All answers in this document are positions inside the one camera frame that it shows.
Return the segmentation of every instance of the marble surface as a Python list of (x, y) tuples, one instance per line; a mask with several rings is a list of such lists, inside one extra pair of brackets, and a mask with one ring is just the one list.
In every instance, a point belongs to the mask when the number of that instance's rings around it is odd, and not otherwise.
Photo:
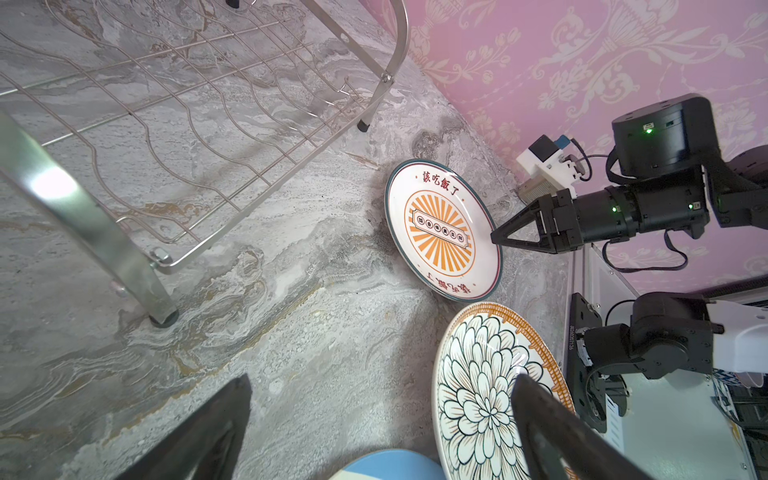
[[(386, 63), (394, 44), (362, 6), (351, 0), (321, 4)], [(131, 37), (107, 18), (101, 0), (50, 5), (80, 31), (120, 42), (136, 55), (147, 48), (146, 39)], [(147, 5), (116, 1), (109, 8), (133, 15), (132, 25), (167, 29), (178, 43), (193, 37), (159, 21)], [(190, 18), (184, 2), (165, 5), (169, 15)], [(312, 43), (329, 75), (350, 78), (361, 95), (370, 96), (375, 79), (303, 7), (257, 6), (294, 18), (295, 31)], [(86, 68), (121, 59), (86, 38), (60, 33), (38, 2), (4, 0), (0, 8), (0, 31), (19, 41), (68, 55)], [(201, 28), (215, 35), (214, 27)], [(228, 45), (225, 56), (246, 57), (239, 48)], [(19, 52), (0, 38), (0, 71), (16, 81), (72, 72), (65, 61)], [(190, 51), (189, 57), (202, 65), (205, 55), (212, 54)], [(206, 68), (226, 67), (216, 55), (210, 58)], [(192, 81), (184, 77), (188, 68), (172, 57), (157, 59), (152, 68), (159, 76), (172, 71), (181, 88)], [(133, 74), (107, 72), (100, 79), (127, 102), (158, 94), (157, 85)], [(260, 88), (274, 90), (270, 73), (259, 74), (265, 75)], [(238, 82), (223, 83), (228, 105), (258, 134), (270, 120), (249, 113), (247, 84)], [(285, 82), (283, 89), (297, 91), (297, 82)], [(114, 112), (114, 103), (99, 99), (96, 88), (64, 83), (37, 95), (65, 120), (79, 124)], [(0, 79), (0, 91), (7, 88)], [(191, 115), (200, 115), (196, 125), (209, 145), (243, 154), (245, 140), (237, 140), (223, 112), (211, 107), (220, 104), (214, 92), (186, 100)], [(279, 99), (264, 102), (275, 102), (268, 106), (275, 115), (283, 111)], [(66, 133), (20, 94), (0, 97), (0, 108), (40, 141)], [(178, 104), (167, 103), (144, 115), (155, 149), (191, 177), (227, 188), (239, 174), (206, 159), (184, 115)], [(289, 114), (281, 118), (295, 120)], [(147, 174), (151, 162), (142, 132), (118, 127), (96, 128), (88, 140), (120, 195), (155, 206), (164, 199), (164, 211), (180, 216), (210, 202), (206, 192)], [(247, 154), (257, 157), (249, 145)], [(63, 141), (49, 150), (82, 183), (98, 188), (82, 142)], [(386, 180), (412, 157), (461, 174), (497, 224), (521, 208), (511, 173), (408, 60), (367, 134), (348, 131), (210, 251), (180, 273), (161, 277), (182, 310), (167, 330), (154, 328), (134, 300), (114, 295), (103, 271), (0, 183), (0, 477), (113, 478), (243, 373), (253, 398), (237, 478), (325, 479), (354, 458), (384, 448), (436, 459), (432, 366), (443, 331), (463, 304), (421, 284), (389, 235)], [(151, 242), (140, 231), (134, 237)], [(568, 257), (505, 249), (504, 262), (490, 300), (526, 318), (561, 360)]]

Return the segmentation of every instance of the dish rack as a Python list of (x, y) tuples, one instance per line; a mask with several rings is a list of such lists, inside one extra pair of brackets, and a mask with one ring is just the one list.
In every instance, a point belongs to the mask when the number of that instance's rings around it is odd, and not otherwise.
[[(408, 49), (406, 8), (390, 1), (385, 68), (314, 0), (300, 3), (343, 45), (307, 41), (299, 5), (257, 0), (4, 7), (0, 174), (170, 326), (179, 310), (156, 272), (211, 248), (353, 125), (368, 130)], [(368, 99), (319, 58), (350, 51), (373, 75)]]

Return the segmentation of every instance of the metal frame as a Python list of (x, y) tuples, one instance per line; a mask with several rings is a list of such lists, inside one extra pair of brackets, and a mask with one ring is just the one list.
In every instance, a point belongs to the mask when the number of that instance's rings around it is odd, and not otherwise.
[[(2, 173), (2, 176), (10, 184), (16, 187), (18, 191), (24, 194), (33, 204), (52, 216), (60, 225), (62, 225), (63, 228), (70, 233), (70, 235), (72, 235), (99, 262), (99, 264), (112, 275), (113, 278), (121, 283), (125, 289), (147, 309), (155, 325), (169, 326), (178, 318), (178, 310), (152, 270), (155, 269), (168, 275), (176, 273), (178, 270), (184, 268), (201, 253), (210, 248), (224, 234), (235, 227), (243, 218), (247, 217), (256, 207), (262, 204), (268, 196), (278, 190), (297, 171), (301, 170), (301, 168), (307, 165), (314, 157), (349, 130), (353, 125), (357, 124), (361, 131), (367, 131), (376, 109), (392, 87), (394, 76), (405, 60), (409, 43), (409, 23), (403, 0), (390, 0), (397, 21), (396, 48), (386, 68), (383, 68), (373, 59), (373, 57), (371, 57), (371, 55), (368, 54), (368, 52), (354, 41), (343, 28), (333, 21), (327, 12), (325, 12), (314, 0), (301, 0), (301, 3), (337, 38), (339, 38), (339, 40), (344, 42), (349, 50), (355, 54), (368, 69), (370, 69), (376, 78), (379, 79), (379, 83), (372, 97), (366, 104), (362, 96), (347, 81), (344, 81), (343, 85), (337, 87), (323, 76), (323, 73), (319, 70), (317, 58), (310, 49), (310, 45), (303, 43), (299, 36), (288, 29), (287, 23), (292, 20), (290, 18), (278, 18), (272, 12), (265, 12), (253, 7), (252, 4), (249, 5), (249, 2), (241, 4), (244, 8), (240, 8), (236, 11), (227, 6), (224, 0), (208, 0), (211, 2), (208, 7), (213, 14), (208, 12), (207, 9), (199, 12), (195, 9), (199, 4), (192, 5), (191, 2), (187, 2), (185, 7), (189, 8), (191, 12), (199, 15), (206, 22), (216, 24), (218, 28), (222, 28), (227, 32), (224, 35), (207, 38), (203, 29), (196, 29), (193, 26), (181, 24), (165, 15), (162, 9), (157, 6), (155, 0), (144, 1), (146, 2), (147, 7), (151, 8), (163, 22), (169, 22), (175, 25), (175, 27), (187, 29), (194, 33), (195, 38), (201, 38), (201, 40), (174, 46), (162, 35), (154, 34), (151, 31), (141, 30), (132, 25), (130, 21), (121, 18), (123, 12), (120, 12), (119, 9), (114, 6), (111, 7), (104, 0), (94, 0), (92, 5), (94, 8), (98, 8), (99, 12), (105, 18), (109, 18), (112, 22), (117, 22), (122, 28), (127, 31), (132, 31), (136, 36), (148, 37), (152, 39), (156, 45), (164, 45), (166, 48), (153, 49), (153, 51), (148, 52), (146, 55), (132, 56), (120, 45), (110, 43), (103, 38), (92, 38), (92, 36), (87, 36), (82, 31), (74, 28), (70, 22), (61, 18), (61, 14), (57, 14), (55, 8), (52, 8), (49, 0), (45, 0), (45, 7), (53, 18), (58, 21), (58, 24), (55, 26), (56, 28), (66, 28), (75, 35), (95, 43), (100, 48), (116, 49), (126, 58), (126, 60), (98, 68), (84, 68), (70, 58), (55, 55), (50, 52), (42, 51), (39, 48), (26, 45), (22, 41), (12, 38), (10, 35), (0, 30), (0, 36), (16, 45), (16, 47), (20, 48), (22, 51), (32, 52), (35, 55), (42, 55), (51, 60), (65, 63), (76, 70), (76, 73), (74, 74), (36, 81), (27, 85), (22, 85), (17, 81), (14, 81), (8, 74), (0, 71), (0, 79), (5, 80), (12, 86), (12, 88), (0, 91), (0, 98), (11, 94), (24, 95), (32, 100), (50, 117), (53, 117), (58, 121), (59, 124), (63, 125), (68, 131), (67, 134), (57, 138), (48, 140), (38, 139), (40, 141), (40, 143), (38, 143), (17, 126), (10, 117), (0, 114), (0, 127), (2, 128), (2, 131), (0, 131), (0, 173)], [(238, 21), (243, 20), (249, 22), (252, 26), (237, 31), (233, 30), (225, 21), (219, 19), (222, 17), (226, 18), (226, 15), (236, 15)], [(278, 35), (278, 29), (280, 29), (281, 32), (283, 29), (288, 32), (288, 41)], [(248, 34), (254, 32), (263, 34), (269, 41), (271, 41), (270, 47), (276, 47), (279, 53), (271, 56), (260, 55), (250, 43), (243, 40)], [(220, 50), (219, 46), (217, 46), (219, 42), (226, 39), (237, 41), (241, 48), (246, 49), (243, 51), (246, 53), (249, 52), (250, 55), (255, 55), (255, 57), (258, 58), (258, 61), (249, 65), (235, 65), (235, 63), (229, 60)], [(225, 66), (230, 70), (213, 77), (206, 76), (181, 53), (184, 51), (189, 52), (190, 48), (198, 45), (207, 45), (218, 52), (224, 59), (223, 62), (228, 64)], [(196, 84), (187, 85), (184, 88), (174, 89), (169, 85), (169, 82), (161, 80), (142, 63), (142, 61), (156, 58), (161, 55), (175, 55), (175, 58), (186, 62), (185, 66), (189, 67), (191, 71), (196, 72), (202, 80)], [(331, 110), (332, 114), (330, 116), (323, 117), (322, 113), (313, 113), (309, 108), (302, 106), (300, 104), (301, 102), (291, 98), (280, 87), (278, 74), (273, 67), (270, 66), (270, 62), (273, 62), (278, 58), (287, 58), (288, 61), (293, 64), (295, 75), (298, 77), (303, 87), (309, 92), (313, 100), (321, 102), (326, 106), (326, 109)], [(158, 98), (147, 98), (146, 101), (139, 104), (127, 104), (122, 101), (98, 80), (98, 75), (101, 72), (122, 65), (138, 67), (145, 78), (151, 79), (154, 84), (159, 84), (165, 90), (166, 94)], [(339, 97), (340, 100), (326, 100), (321, 95), (322, 92), (313, 90), (307, 85), (300, 73), (300, 66), (304, 68), (305, 71), (311, 72), (308, 74), (316, 75), (319, 78), (320, 84), (324, 84), (325, 87), (327, 87), (325, 92), (329, 92), (330, 94)], [(314, 123), (317, 124), (317, 126), (310, 127), (311, 129), (306, 131), (303, 130), (302, 126), (296, 127), (274, 117), (268, 109), (260, 103), (259, 96), (253, 89), (255, 81), (250, 80), (248, 77), (247, 71), (255, 67), (269, 69), (273, 75), (276, 87), (280, 90), (281, 100), (285, 101), (286, 106), (292, 108), (292, 111), (295, 111), (296, 114), (306, 118), (308, 123)], [(281, 130), (288, 130), (292, 134), (297, 134), (301, 139), (291, 148), (284, 149), (272, 141), (265, 140), (263, 136), (253, 135), (243, 128), (227, 107), (227, 100), (225, 94), (222, 92), (223, 86), (219, 86), (215, 83), (227, 77), (245, 80), (250, 86), (250, 93), (253, 96), (253, 100), (261, 111), (269, 116), (273, 122), (279, 124)], [(120, 106), (121, 113), (112, 115), (109, 118), (98, 119), (84, 127), (75, 127), (57, 114), (45, 101), (34, 94), (36, 88), (42, 88), (46, 85), (75, 78), (87, 80), (98, 87), (104, 94)], [(250, 160), (252, 160), (250, 158), (232, 158), (222, 154), (209, 145), (198, 134), (192, 121), (190, 108), (180, 96), (188, 91), (203, 86), (210, 87), (218, 93), (224, 111), (226, 111), (228, 118), (237, 130), (248, 136), (253, 142), (275, 149), (275, 160), (271, 161), (266, 168), (254, 168), (254, 166), (250, 164)], [(163, 101), (172, 100), (177, 101), (186, 109), (190, 129), (203, 147), (224, 161), (251, 170), (252, 176), (242, 183), (232, 194), (227, 195), (216, 187), (192, 181), (184, 175), (179, 174), (169, 167), (153, 148), (149, 141), (150, 127), (142, 120), (142, 111), (160, 104)], [(165, 172), (176, 180), (184, 182), (197, 189), (213, 192), (220, 198), (220, 201), (208, 211), (195, 217), (194, 220), (180, 221), (170, 215), (158, 214), (137, 207), (113, 193), (107, 182), (104, 181), (99, 170), (98, 149), (84, 136), (84, 133), (109, 124), (112, 121), (127, 117), (132, 117), (144, 129), (149, 155), (151, 155), (157, 162), (158, 167), (165, 170)], [(326, 131), (329, 132), (329, 135), (323, 137), (321, 132)], [(100, 184), (101, 189), (103, 189), (103, 193), (106, 194), (106, 198), (109, 202), (119, 205), (123, 211), (116, 211), (115, 208), (108, 207), (104, 201), (99, 200), (98, 195), (94, 196), (88, 193), (86, 189), (67, 173), (60, 164), (51, 158), (45, 150), (45, 147), (67, 139), (79, 140), (82, 144), (88, 147), (91, 152), (94, 176)], [(301, 158), (293, 158), (292, 155), (296, 155), (296, 151), (299, 147), (311, 147), (312, 150)], [(267, 180), (265, 178), (267, 172), (275, 168), (278, 164), (288, 165), (290, 166), (290, 169), (280, 175), (276, 180)], [(51, 197), (51, 195), (47, 194), (45, 191), (40, 191), (41, 185), (45, 184), (45, 179), (53, 177), (65, 178), (65, 183), (72, 186), (71, 191), (67, 191), (65, 194), (56, 198)], [(254, 182), (260, 182), (260, 184), (266, 188), (247, 204), (238, 205), (237, 195), (250, 187)], [(234, 214), (224, 221), (223, 224), (213, 231), (213, 233), (205, 236), (196, 233), (195, 229), (201, 223), (211, 218), (218, 210), (225, 206), (229, 207), (230, 210), (234, 210)], [(88, 213), (88, 221), (83, 221), (83, 218), (86, 217), (86, 212)], [(175, 235), (166, 234), (152, 223), (161, 223), (162, 225), (173, 227), (178, 233)], [(131, 238), (125, 233), (126, 231), (143, 231), (149, 233), (155, 240), (159, 240), (165, 244), (178, 244), (182, 239), (184, 242), (189, 243), (190, 240), (192, 240), (192, 246), (186, 253), (181, 255), (180, 258), (174, 260), (162, 249), (153, 249), (151, 252), (145, 253), (131, 241)]]

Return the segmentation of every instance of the metal wire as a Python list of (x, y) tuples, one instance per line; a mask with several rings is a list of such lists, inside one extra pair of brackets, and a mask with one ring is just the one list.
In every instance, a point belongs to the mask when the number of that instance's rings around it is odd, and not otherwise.
[[(106, 38), (94, 38), (93, 32), (89, 32), (91, 35), (85, 35), (82, 31), (77, 30), (71, 25), (70, 22), (62, 18), (62, 13), (57, 12), (56, 8), (51, 6), (49, 0), (45, 0), (45, 7), (47, 8), (50, 15), (57, 21), (55, 28), (66, 28), (71, 33), (93, 44), (96, 44), (99, 47), (114, 49), (115, 51), (120, 52), (120, 54), (122, 54), (125, 58), (124, 60), (114, 61), (108, 65), (98, 66), (96, 68), (86, 68), (70, 58), (51, 53), (50, 51), (45, 51), (38, 47), (32, 47), (25, 44), (23, 41), (19, 41), (18, 39), (13, 38), (6, 32), (0, 31), (0, 36), (9, 40), (19, 48), (34, 52), (35, 54), (42, 55), (46, 58), (62, 61), (65, 64), (70, 65), (75, 70), (75, 73), (72, 74), (59, 75), (27, 84), (17, 82), (10, 78), (8, 74), (0, 72), (0, 77), (4, 78), (12, 86), (12, 88), (0, 91), (0, 98), (7, 98), (13, 94), (24, 95), (66, 128), (68, 132), (66, 134), (55, 138), (38, 139), (38, 141), (40, 141), (44, 147), (50, 147), (69, 138), (73, 138), (80, 141), (89, 149), (91, 155), (91, 167), (94, 171), (94, 177), (96, 181), (112, 200), (114, 200), (118, 205), (127, 209), (127, 211), (117, 211), (114, 209), (114, 207), (110, 207), (110, 210), (108, 211), (116, 222), (123, 225), (125, 225), (126, 222), (131, 222), (139, 226), (140, 230), (145, 230), (152, 237), (162, 243), (177, 243), (182, 238), (189, 237), (194, 241), (194, 244), (192, 245), (188, 254), (193, 253), (195, 250), (197, 250), (198, 247), (202, 246), (203, 243), (207, 243), (213, 236), (208, 236), (205, 234), (201, 236), (200, 234), (196, 233), (196, 229), (200, 227), (201, 224), (214, 217), (214, 214), (219, 212), (222, 207), (225, 206), (231, 207), (232, 211), (235, 213), (234, 217), (220, 218), (217, 224), (231, 222), (231, 220), (235, 217), (242, 217), (241, 214), (246, 213), (243, 210), (251, 210), (254, 204), (260, 204), (266, 195), (272, 193), (276, 187), (284, 182), (285, 176), (287, 174), (284, 174), (282, 177), (280, 177), (279, 180), (273, 180), (271, 182), (267, 180), (265, 175), (270, 170), (275, 168), (283, 161), (289, 161), (289, 164), (292, 165), (292, 168), (288, 173), (292, 174), (296, 171), (295, 169), (297, 167), (303, 166), (307, 159), (311, 159), (318, 153), (318, 151), (325, 148), (329, 141), (332, 141), (334, 138), (336, 138), (342, 130), (349, 128), (349, 125), (356, 118), (356, 115), (361, 113), (362, 110), (368, 106), (367, 102), (362, 99), (362, 97), (356, 92), (354, 88), (351, 87), (351, 85), (347, 83), (346, 80), (341, 86), (337, 87), (328, 78), (326, 78), (323, 73), (321, 73), (321, 68), (319, 67), (320, 62), (318, 61), (311, 48), (313, 45), (303, 42), (300, 36), (294, 34), (288, 28), (288, 24), (293, 21), (293, 18), (278, 18), (272, 12), (259, 12), (261, 15), (270, 16), (270, 20), (268, 22), (263, 22), (262, 18), (257, 14), (256, 8), (252, 5), (249, 5), (249, 2), (244, 2), (243, 6), (246, 8), (242, 8), (241, 12), (237, 12), (226, 6), (223, 3), (224, 0), (209, 1), (211, 1), (209, 5), (203, 5), (200, 3), (200, 9), (198, 9), (193, 7), (190, 2), (186, 2), (186, 0), (184, 0), (184, 7), (187, 8), (189, 12), (193, 12), (197, 15), (198, 18), (196, 18), (196, 20), (203, 22), (202, 28), (196, 28), (194, 26), (194, 20), (188, 21), (187, 19), (182, 19), (181, 15), (179, 15), (177, 18), (172, 18), (163, 12), (161, 6), (157, 4), (155, 0), (145, 0), (147, 7), (157, 16), (156, 20), (165, 22), (166, 24), (171, 24), (182, 29), (183, 31), (194, 33), (195, 41), (183, 43), (182, 45), (174, 45), (166, 35), (157, 35), (146, 28), (133, 25), (133, 23), (127, 19), (128, 14), (123, 13), (122, 10), (118, 8), (109, 8), (107, 3), (103, 2), (103, 0), (94, 0), (93, 3), (90, 3), (90, 6), (93, 9), (97, 9), (101, 13), (100, 18), (111, 18), (125, 31), (132, 32), (132, 34), (136, 35), (138, 38), (150, 38), (155, 41), (154, 45), (160, 44), (158, 48), (153, 48), (152, 51), (146, 52), (144, 55), (131, 55), (123, 46), (119, 45), (118, 43), (108, 41)], [(225, 15), (233, 16), (232, 18), (241, 18), (252, 26), (248, 28), (232, 28), (227, 24), (226, 21), (222, 20)], [(206, 34), (208, 25), (216, 25), (217, 27), (222, 28), (223, 34), (211, 35), (209, 37)], [(275, 28), (284, 29), (284, 31), (288, 32), (291, 38), (290, 44), (292, 45), (289, 45), (288, 42), (281, 38), (281, 36), (275, 32)], [(264, 55), (259, 53), (256, 45), (246, 41), (245, 37), (247, 35), (255, 35), (258, 33), (262, 34), (263, 37), (277, 49), (276, 54)], [(227, 53), (220, 47), (221, 42), (226, 41), (227, 39), (233, 39), (236, 41), (238, 45), (241, 45), (246, 51), (254, 55), (254, 60), (257, 61), (250, 62), (248, 65), (236, 65), (236, 62), (230, 59)], [(203, 45), (211, 48), (212, 51), (215, 51), (218, 54), (217, 57), (222, 58), (224, 63), (227, 64), (231, 69), (220, 74), (206, 76), (205, 73), (201, 71), (201, 68), (195, 65), (195, 63), (188, 58), (188, 55), (184, 55), (183, 53), (184, 51), (189, 53), (191, 48)], [(301, 55), (302, 52), (308, 52), (311, 60), (307, 61)], [(193, 84), (186, 85), (183, 82), (178, 82), (178, 86), (180, 88), (172, 87), (169, 81), (164, 81), (164, 79), (161, 79), (144, 64), (144, 62), (147, 60), (162, 57), (163, 55), (172, 55), (174, 58), (178, 58), (190, 69), (187, 71), (194, 72), (199, 77), (202, 77), (202, 79), (195, 81)], [(295, 75), (299, 84), (306, 90), (307, 94), (311, 98), (314, 98), (321, 102), (321, 104), (331, 108), (331, 114), (324, 115), (322, 113), (313, 112), (310, 108), (305, 108), (301, 105), (301, 102), (295, 100), (283, 88), (283, 86), (280, 84), (280, 75), (271, 65), (271, 62), (280, 58), (285, 58), (290, 62), (290, 64), (293, 66), (293, 70), (295, 71), (294, 74), (292, 74), (292, 77)], [(329, 94), (340, 97), (340, 99), (331, 101), (326, 96), (320, 94), (316, 88), (311, 88), (307, 83), (306, 78), (303, 77), (302, 72), (300, 71), (300, 65), (304, 65), (306, 67), (306, 71), (304, 72), (305, 74), (308, 73), (317, 76), (321, 84), (327, 86), (327, 92)], [(141, 71), (141, 74), (145, 75), (147, 78), (150, 78), (152, 82), (159, 85), (164, 90), (164, 94), (155, 97), (151, 97), (149, 94), (147, 94), (146, 98), (137, 102), (131, 102), (130, 105), (127, 102), (122, 101), (115, 93), (110, 90), (110, 88), (108, 88), (107, 85), (98, 79), (98, 75), (102, 74), (103, 72), (120, 66), (137, 67)], [(270, 109), (263, 104), (263, 99), (260, 98), (260, 96), (257, 94), (257, 91), (254, 89), (254, 85), (257, 84), (257, 81), (249, 78), (248, 71), (252, 68), (258, 67), (265, 67), (268, 69), (269, 73), (271, 73), (273, 84), (270, 84), (270, 86), (275, 86), (277, 88), (285, 109), (289, 109), (292, 112), (292, 114), (290, 114), (290, 118), (292, 119), (291, 124), (281, 120), (275, 114), (273, 114), (273, 112), (270, 112)], [(97, 121), (90, 121), (85, 126), (76, 126), (73, 125), (70, 121), (66, 121), (62, 115), (54, 112), (49, 106), (49, 102), (43, 101), (34, 93), (34, 90), (37, 88), (44, 88), (57, 84), (58, 82), (71, 81), (78, 78), (84, 79), (88, 81), (89, 84), (98, 87), (99, 90), (104, 92), (104, 94), (106, 94), (117, 106), (119, 106), (121, 110), (119, 112), (114, 112), (113, 114), (108, 115), (106, 118), (102, 118)], [(240, 122), (233, 116), (227, 103), (227, 96), (225, 95), (224, 90), (226, 85), (217, 84), (217, 82), (220, 82), (225, 78), (238, 78), (247, 83), (247, 87), (250, 90), (250, 96), (253, 99), (253, 102), (259, 108), (260, 112), (266, 115), (278, 127), (274, 134), (252, 134), (242, 124), (240, 124)], [(263, 166), (264, 159), (261, 156), (259, 158), (261, 167), (257, 168), (253, 165), (253, 161), (256, 160), (256, 158), (252, 156), (233, 157), (223, 153), (222, 151), (219, 151), (204, 139), (204, 136), (198, 131), (196, 127), (196, 118), (193, 115), (192, 109), (181, 97), (188, 92), (200, 89), (202, 87), (209, 87), (217, 93), (223, 112), (226, 114), (229, 122), (239, 132), (251, 139), (253, 142), (262, 144), (275, 151), (275, 156), (271, 161), (268, 162), (266, 166)], [(62, 98), (57, 99), (57, 104), (64, 105), (66, 108), (66, 94), (61, 94), (61, 96)], [(151, 126), (142, 118), (142, 112), (165, 101), (173, 101), (184, 109), (187, 116), (187, 123), (189, 124), (189, 131), (194, 135), (194, 138), (197, 140), (197, 143), (200, 146), (204, 147), (207, 151), (223, 161), (245, 167), (250, 171), (251, 175), (240, 180), (240, 182), (238, 182), (238, 186), (232, 189), (229, 194), (226, 194), (219, 187), (210, 184), (210, 182), (200, 180), (195, 181), (182, 174), (181, 172), (175, 171), (173, 166), (165, 161), (165, 159), (163, 159), (163, 154), (158, 152), (156, 147), (153, 145), (153, 138), (156, 137), (156, 135), (153, 134)], [(304, 121), (302, 124), (294, 124), (296, 117), (305, 118), (306, 121)], [(83, 134), (87, 131), (93, 131), (94, 129), (98, 129), (124, 118), (133, 118), (133, 120), (135, 120), (140, 125), (141, 130), (144, 131), (144, 142), (147, 146), (147, 152), (149, 153), (151, 160), (158, 167), (183, 184), (187, 184), (196, 189), (210, 191), (211, 194), (214, 194), (218, 200), (213, 202), (211, 204), (212, 206), (208, 207), (206, 210), (197, 212), (193, 217), (186, 220), (180, 220), (178, 218), (174, 218), (171, 215), (159, 214), (157, 212), (151, 211), (148, 207), (139, 207), (137, 204), (135, 204), (135, 202), (130, 202), (117, 195), (110, 188), (108, 182), (105, 180), (103, 172), (101, 171), (102, 169), (99, 162), (99, 152), (97, 147), (94, 146), (93, 143), (90, 142), (87, 138), (85, 138)], [(307, 122), (316, 122), (318, 125), (316, 127), (310, 126)], [(285, 137), (284, 134), (277, 135), (282, 129), (293, 132), (300, 138), (298, 138), (298, 140), (290, 147), (281, 147), (277, 143), (269, 140), (270, 138), (276, 136)], [(327, 137), (321, 136), (322, 132), (324, 131), (328, 133)], [(309, 147), (312, 150), (308, 154), (303, 155), (302, 159), (298, 161), (296, 158), (292, 157), (292, 155), (296, 154), (297, 149), (300, 147)], [(262, 183), (266, 187), (266, 190), (260, 193), (257, 197), (249, 199), (247, 206), (238, 204), (238, 195), (243, 193), (255, 182)], [(100, 202), (105, 209), (108, 208), (103, 201)], [(168, 227), (170, 225), (176, 227), (178, 229), (178, 233), (168, 234)]]

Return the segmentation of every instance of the floral wallpaper pattern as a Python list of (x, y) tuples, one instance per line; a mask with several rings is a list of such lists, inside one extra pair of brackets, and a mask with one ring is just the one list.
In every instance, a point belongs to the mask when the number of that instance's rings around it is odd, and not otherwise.
[[(394, 31), (389, 0), (360, 1)], [(406, 0), (406, 7), (411, 57), (520, 180), (515, 158), (540, 135), (566, 134), (588, 154), (606, 154), (614, 118), (689, 92), (712, 102), (727, 161), (768, 144), (764, 0)], [(593, 167), (578, 193), (608, 185), (603, 161)], [(641, 293), (768, 273), (768, 231), (721, 229), (712, 216), (699, 240), (670, 236), (688, 267), (627, 274)], [(661, 232), (608, 251), (617, 266), (680, 262)]]

